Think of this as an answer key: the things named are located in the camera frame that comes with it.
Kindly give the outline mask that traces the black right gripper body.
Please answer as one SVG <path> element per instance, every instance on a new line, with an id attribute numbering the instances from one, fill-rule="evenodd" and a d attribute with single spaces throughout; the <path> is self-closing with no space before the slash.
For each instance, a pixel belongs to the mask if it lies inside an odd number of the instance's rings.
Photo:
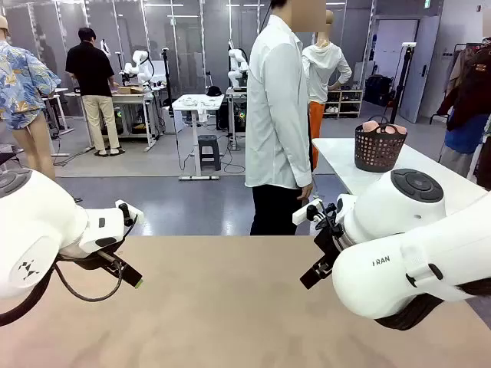
<path id="1" fill-rule="evenodd" d="M 324 255 L 313 265 L 314 269 L 332 269 L 335 260 L 340 255 L 342 247 L 340 238 L 344 234 L 340 225 L 328 223 L 315 226 L 318 234 L 314 243 L 322 250 Z"/>

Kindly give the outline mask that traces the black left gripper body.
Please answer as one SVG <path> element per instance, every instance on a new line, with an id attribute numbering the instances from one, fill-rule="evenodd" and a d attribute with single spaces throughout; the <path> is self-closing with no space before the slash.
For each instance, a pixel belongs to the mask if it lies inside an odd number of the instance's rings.
<path id="1" fill-rule="evenodd" d="M 124 266 L 122 260 L 114 254 L 116 250 L 117 247 L 105 247 L 88 253 L 80 247 L 66 247 L 59 251 L 58 260 L 73 261 L 85 270 L 95 270 L 98 268 L 117 270 L 116 264 L 119 264 L 122 268 Z"/>

